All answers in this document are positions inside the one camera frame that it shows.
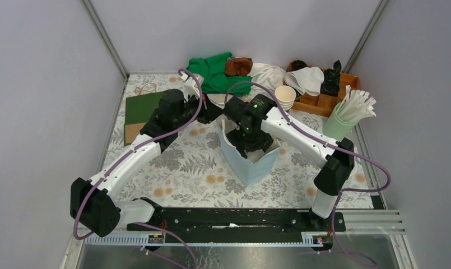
green mat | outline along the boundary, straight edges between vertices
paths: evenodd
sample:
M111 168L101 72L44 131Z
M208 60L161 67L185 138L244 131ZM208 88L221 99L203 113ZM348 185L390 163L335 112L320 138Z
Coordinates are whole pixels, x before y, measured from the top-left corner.
M150 120L152 113L159 107L163 92L138 95L126 98L124 115L124 145L130 145L140 133L141 128Z

brown cloth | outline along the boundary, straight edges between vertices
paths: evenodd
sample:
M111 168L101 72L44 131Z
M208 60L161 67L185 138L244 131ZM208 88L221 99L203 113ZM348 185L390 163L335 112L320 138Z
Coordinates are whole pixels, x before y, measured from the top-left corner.
M288 64L287 72L296 71L299 69L303 69L305 67L311 67L311 66L309 66L307 63L305 63L301 60L295 60L295 61L290 62L290 64Z
M252 70L252 65L253 62L250 58L235 58L228 60L225 64L225 75L227 77L245 77Z

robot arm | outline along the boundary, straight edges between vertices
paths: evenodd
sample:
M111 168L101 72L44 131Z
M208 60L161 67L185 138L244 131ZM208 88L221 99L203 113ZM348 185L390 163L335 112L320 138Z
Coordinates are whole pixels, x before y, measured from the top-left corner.
M214 106L205 96L203 98L204 104L197 120L209 123L222 114L222 110ZM141 147L139 145L152 137L158 137L182 126L191 119L197 106L198 99L195 95L186 101L181 91L174 89L166 91L160 100L159 108L124 153L89 180L78 178L73 182L71 216L76 217L81 202L92 188L90 183L103 178L88 200L80 216L80 223L98 236L106 236L116 227L125 227L133 222L148 222L154 213L151 204L144 200L115 202L116 197L144 165L159 156L177 138L177 134ZM353 157L334 151L301 135L287 124L276 108L276 104L266 96L257 95L250 103L232 98L225 105L223 113L238 125L238 128L228 133L227 137L242 155L246 151L266 150L272 142L271 134L314 159L322 169L314 180L318 193L311 209L319 218L326 219L332 211L342 185L354 168ZM349 140L337 142L302 123L299 123L299 126L328 143L348 150L354 147Z

metal floor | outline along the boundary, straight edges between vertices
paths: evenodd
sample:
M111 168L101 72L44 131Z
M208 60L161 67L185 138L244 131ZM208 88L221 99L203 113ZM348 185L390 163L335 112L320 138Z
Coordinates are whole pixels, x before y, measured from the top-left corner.
M340 235L343 246L375 259L379 268L399 268L391 240L386 235ZM199 268L365 268L345 254L313 253L310 248L294 247L193 247ZM193 267L194 262L184 247L161 247L158 253L183 265ZM84 245L78 269L144 269L178 268L176 265L140 252L139 247L113 245Z

light green cup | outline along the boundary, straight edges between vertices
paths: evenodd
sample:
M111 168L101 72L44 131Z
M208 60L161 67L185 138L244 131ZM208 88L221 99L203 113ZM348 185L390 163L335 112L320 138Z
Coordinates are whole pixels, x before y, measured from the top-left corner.
M328 121L323 126L323 135L332 137L335 140L341 141L346 137L358 122L345 122L336 115L336 110L339 109L342 103L336 105Z

